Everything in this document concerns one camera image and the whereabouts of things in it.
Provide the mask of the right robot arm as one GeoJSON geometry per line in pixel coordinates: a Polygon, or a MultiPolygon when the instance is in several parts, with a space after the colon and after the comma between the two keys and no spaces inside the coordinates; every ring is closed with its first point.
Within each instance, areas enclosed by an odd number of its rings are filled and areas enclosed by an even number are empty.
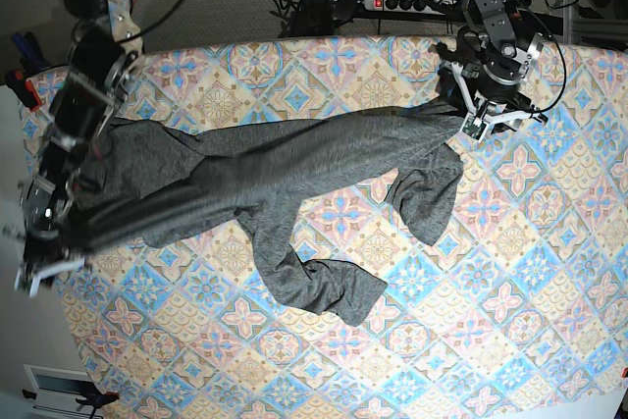
{"type": "Polygon", "coordinates": [[[108,0],[64,0],[77,18],[69,68],[51,104],[36,166],[22,190],[24,258],[15,288],[36,296],[60,274],[81,268],[88,255],[133,236],[171,242],[204,226],[189,198],[172,189],[140,198],[113,191],[101,136],[125,103],[151,28],[116,33],[108,0]]]}

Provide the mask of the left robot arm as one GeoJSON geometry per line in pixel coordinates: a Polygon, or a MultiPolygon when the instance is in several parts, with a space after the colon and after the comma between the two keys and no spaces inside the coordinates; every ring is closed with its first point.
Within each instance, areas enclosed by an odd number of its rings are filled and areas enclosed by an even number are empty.
{"type": "Polygon", "coordinates": [[[481,141],[488,132],[517,131],[547,117],[520,88],[544,46],[544,35],[521,21],[515,0],[460,0],[466,21],[455,49],[435,46],[439,75],[463,118],[460,131],[481,141]]]}

